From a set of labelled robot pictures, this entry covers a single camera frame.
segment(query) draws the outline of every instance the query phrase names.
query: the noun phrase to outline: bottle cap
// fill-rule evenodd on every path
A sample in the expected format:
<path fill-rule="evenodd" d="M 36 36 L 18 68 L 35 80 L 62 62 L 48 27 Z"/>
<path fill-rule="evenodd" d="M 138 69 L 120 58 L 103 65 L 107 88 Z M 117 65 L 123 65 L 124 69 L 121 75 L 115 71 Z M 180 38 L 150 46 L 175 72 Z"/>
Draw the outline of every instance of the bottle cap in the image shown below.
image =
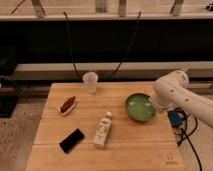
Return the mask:
<path fill-rule="evenodd" d="M 106 115 L 111 118 L 112 117 L 112 113 L 111 112 L 107 112 Z"/>

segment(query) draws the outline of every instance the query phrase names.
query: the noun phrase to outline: wire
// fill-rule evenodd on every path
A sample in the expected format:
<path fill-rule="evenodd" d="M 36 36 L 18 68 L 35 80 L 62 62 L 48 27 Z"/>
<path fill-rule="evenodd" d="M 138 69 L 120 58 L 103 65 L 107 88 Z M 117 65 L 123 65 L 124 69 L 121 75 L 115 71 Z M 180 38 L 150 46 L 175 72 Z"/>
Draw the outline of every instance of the wire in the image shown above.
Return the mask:
<path fill-rule="evenodd" d="M 130 49 L 132 48 L 134 42 L 135 42 L 135 38 L 136 38 L 136 35 L 137 35 L 137 31 L 138 31 L 138 25 L 139 25 L 139 21 L 140 21 L 140 17 L 141 17 L 141 11 L 139 11 L 138 13 L 138 17 L 137 17 L 137 23 L 136 23 L 136 26 L 135 26 L 135 30 L 134 30 L 134 33 L 133 33 L 133 36 L 132 36 L 132 39 L 131 41 L 129 42 L 129 45 L 126 49 L 126 52 L 124 53 L 124 56 L 121 58 L 121 61 L 120 63 L 118 64 L 118 66 L 116 67 L 116 69 L 112 72 L 112 74 L 107 78 L 107 79 L 111 79 L 119 70 L 120 66 L 122 65 L 124 59 L 127 57 L 127 55 L 129 54 L 129 51 Z"/>
<path fill-rule="evenodd" d="M 197 118 L 194 117 L 194 121 L 195 121 L 195 126 L 193 128 L 193 130 L 187 134 L 187 136 L 185 137 L 182 137 L 181 140 L 178 142 L 178 146 L 180 146 L 182 144 L 182 142 L 187 139 L 187 137 L 190 137 L 196 130 L 197 130 L 197 127 L 198 127 L 198 121 L 197 121 Z"/>
<path fill-rule="evenodd" d="M 189 134 L 187 134 L 186 131 L 187 131 L 187 127 L 188 127 L 188 117 L 191 116 L 191 115 L 190 115 L 190 114 L 187 115 L 187 114 L 186 114 L 182 109 L 180 109 L 180 108 L 175 109 L 175 111 L 178 112 L 179 114 L 181 114 L 181 115 L 183 116 L 182 120 L 185 122 L 184 128 L 180 128 L 179 126 L 176 127 L 176 129 L 177 129 L 177 130 L 180 130 L 181 133 L 177 134 L 177 133 L 174 132 L 175 135 L 180 136 L 180 141 L 177 142 L 178 147 L 182 144 L 182 142 L 183 142 L 184 140 L 187 139 L 188 142 L 189 142 L 189 144 L 190 144 L 190 146 L 191 146 L 191 148 L 192 148 L 192 150 L 193 150 L 193 152 L 194 152 L 194 154 L 195 154 L 195 156 L 196 156 L 196 159 L 197 159 L 198 165 L 199 165 L 199 169 L 200 169 L 200 171 L 202 171 L 202 164 L 201 164 L 201 162 L 200 162 L 200 158 L 199 158 L 199 156 L 198 156 L 198 154 L 197 154 L 197 152 L 196 152 L 196 150 L 195 150 L 195 148 L 194 148 L 194 146 L 193 146 L 193 144 L 192 144 L 192 142 L 191 142 L 191 140 L 190 140 L 190 138 L 189 138 L 189 137 L 196 131 L 196 129 L 197 129 L 197 127 L 198 127 L 197 118 L 194 117 L 195 126 L 194 126 L 193 130 L 192 130 Z"/>
<path fill-rule="evenodd" d="M 67 21 L 67 41 L 68 41 L 68 46 L 69 46 L 69 53 L 70 53 L 70 56 L 72 58 L 72 63 L 73 63 L 73 67 L 75 69 L 75 73 L 78 77 L 79 80 L 81 80 L 81 76 L 77 70 L 77 67 L 75 65 L 75 60 L 74 60 L 74 57 L 73 57 L 73 50 L 72 50 L 72 42 L 71 42 L 71 32 L 70 32 L 70 25 L 69 25 L 69 18 L 67 16 L 67 13 L 64 11 L 63 14 L 65 15 L 66 17 L 66 21 Z"/>
<path fill-rule="evenodd" d="M 191 146 L 191 148 L 192 148 L 192 150 L 193 150 L 193 152 L 194 152 L 194 154 L 196 156 L 196 159 L 198 161 L 199 169 L 200 169 L 200 171 L 202 171 L 203 169 L 202 169 L 202 164 L 200 162 L 200 158 L 199 158 L 199 156 L 198 156 L 198 154 L 197 154 L 197 152 L 196 152 L 196 150 L 195 150 L 195 148 L 194 148 L 189 136 L 186 134 L 186 132 L 185 132 L 185 130 L 183 128 L 181 128 L 181 131 L 182 131 L 183 135 L 185 135 L 186 139 L 188 140 L 188 142 L 189 142 L 189 144 L 190 144 L 190 146 Z"/>
<path fill-rule="evenodd" d="M 16 5 L 16 7 L 10 12 L 10 14 L 14 14 L 25 1 L 26 0 L 22 0 L 21 2 L 19 2 L 18 5 Z"/>
<path fill-rule="evenodd" d="M 71 33 L 70 33 L 70 25 L 69 25 L 69 18 L 67 16 L 67 13 L 64 11 L 63 14 L 65 15 L 66 17 L 66 21 L 67 21 L 67 39 L 68 39 L 68 44 L 69 44 L 69 53 L 70 53 L 70 56 L 72 58 L 72 63 L 73 63 L 73 66 L 74 66 L 74 69 L 75 69 L 75 73 L 76 75 L 78 76 L 78 78 L 81 80 L 81 76 L 76 68 L 76 65 L 75 65 L 75 61 L 74 61 L 74 57 L 73 57 L 73 50 L 72 50 L 72 42 L 71 42 Z M 126 58 L 126 56 L 128 55 L 130 49 L 132 48 L 134 42 L 135 42 L 135 38 L 136 38 L 136 35 L 137 35 L 137 30 L 138 30 L 138 25 L 139 25 L 139 21 L 140 21 L 140 16 L 141 16 L 141 11 L 139 11 L 138 13 L 138 17 L 137 17 L 137 23 L 136 23 L 136 26 L 135 26 L 135 30 L 134 30 L 134 33 L 133 33 L 133 37 L 127 47 L 127 50 L 124 54 L 124 56 L 122 57 L 120 63 L 118 64 L 118 66 L 116 67 L 116 69 L 112 72 L 112 74 L 106 78 L 106 79 L 110 79 L 112 78 L 116 73 L 117 71 L 119 70 L 121 64 L 123 63 L 123 60 Z"/>

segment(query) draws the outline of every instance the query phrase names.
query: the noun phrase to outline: black smartphone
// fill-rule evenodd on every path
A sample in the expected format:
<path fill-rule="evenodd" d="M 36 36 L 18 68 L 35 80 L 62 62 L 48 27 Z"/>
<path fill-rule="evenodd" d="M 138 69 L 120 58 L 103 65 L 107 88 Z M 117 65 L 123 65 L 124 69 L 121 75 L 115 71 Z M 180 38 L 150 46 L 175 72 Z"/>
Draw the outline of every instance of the black smartphone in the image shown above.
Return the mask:
<path fill-rule="evenodd" d="M 77 128 L 67 138 L 60 142 L 59 145 L 65 153 L 68 153 L 83 138 L 84 134 Z"/>

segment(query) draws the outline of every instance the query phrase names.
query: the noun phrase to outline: wooden tabletop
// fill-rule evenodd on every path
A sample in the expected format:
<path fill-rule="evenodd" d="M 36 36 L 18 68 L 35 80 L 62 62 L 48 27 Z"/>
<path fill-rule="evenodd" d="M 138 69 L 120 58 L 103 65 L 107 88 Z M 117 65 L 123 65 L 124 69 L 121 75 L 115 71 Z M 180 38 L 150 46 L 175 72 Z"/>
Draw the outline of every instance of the wooden tabletop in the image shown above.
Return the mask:
<path fill-rule="evenodd" d="M 125 100 L 133 93 L 153 94 L 145 82 L 98 83 L 89 94 L 83 83 L 52 84 L 26 170 L 31 171 L 139 171 L 183 170 L 183 161 L 166 113 L 147 123 L 132 120 Z M 68 97 L 77 105 L 67 116 L 57 113 Z M 112 126 L 104 150 L 92 140 L 100 119 L 111 111 Z M 76 128 L 85 135 L 68 154 L 59 143 Z"/>

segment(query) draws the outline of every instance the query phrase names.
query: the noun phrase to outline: black panel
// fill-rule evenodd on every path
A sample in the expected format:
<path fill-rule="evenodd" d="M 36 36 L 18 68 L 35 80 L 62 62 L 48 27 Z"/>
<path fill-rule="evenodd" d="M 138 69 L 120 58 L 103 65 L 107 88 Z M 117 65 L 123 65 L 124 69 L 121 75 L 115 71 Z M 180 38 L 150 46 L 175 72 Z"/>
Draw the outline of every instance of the black panel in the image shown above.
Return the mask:
<path fill-rule="evenodd" d="M 70 21 L 76 62 L 120 61 L 136 20 Z M 212 20 L 141 20 L 125 61 L 213 61 Z M 0 45 L 16 46 L 19 63 L 72 62 L 66 21 L 0 22 Z"/>

